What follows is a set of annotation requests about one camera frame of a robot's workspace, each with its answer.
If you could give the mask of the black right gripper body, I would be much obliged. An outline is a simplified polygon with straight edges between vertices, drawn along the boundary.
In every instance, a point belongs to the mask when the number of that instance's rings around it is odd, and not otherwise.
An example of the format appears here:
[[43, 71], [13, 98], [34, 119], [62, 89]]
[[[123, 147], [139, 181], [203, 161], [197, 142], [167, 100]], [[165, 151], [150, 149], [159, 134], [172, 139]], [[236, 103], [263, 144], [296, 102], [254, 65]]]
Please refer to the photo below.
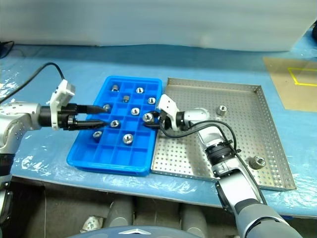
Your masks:
[[169, 115], [166, 112], [160, 112], [158, 117], [161, 130], [172, 129], [172, 123]]

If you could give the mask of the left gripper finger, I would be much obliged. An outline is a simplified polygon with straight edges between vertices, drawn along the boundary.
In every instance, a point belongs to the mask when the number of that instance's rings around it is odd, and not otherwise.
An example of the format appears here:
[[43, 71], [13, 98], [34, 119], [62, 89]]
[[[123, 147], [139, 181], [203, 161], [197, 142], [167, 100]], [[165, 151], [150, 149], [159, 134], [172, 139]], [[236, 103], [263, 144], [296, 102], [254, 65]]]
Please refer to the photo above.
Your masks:
[[94, 105], [77, 105], [77, 113], [79, 114], [101, 114], [108, 113], [108, 109]]
[[94, 128], [101, 128], [107, 126], [108, 123], [103, 120], [85, 120], [85, 121], [76, 121], [73, 124], [74, 130], [86, 130], [86, 129], [94, 129]]

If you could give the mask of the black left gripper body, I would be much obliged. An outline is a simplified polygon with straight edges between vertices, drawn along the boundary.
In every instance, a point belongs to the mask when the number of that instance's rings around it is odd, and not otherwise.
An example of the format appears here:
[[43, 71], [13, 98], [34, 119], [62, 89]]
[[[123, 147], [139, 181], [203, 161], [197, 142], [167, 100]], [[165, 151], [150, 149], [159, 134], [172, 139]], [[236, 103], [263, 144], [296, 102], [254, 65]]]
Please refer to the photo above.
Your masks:
[[75, 130], [76, 129], [76, 116], [77, 104], [67, 104], [62, 106], [60, 111], [57, 113], [58, 126], [63, 130]]

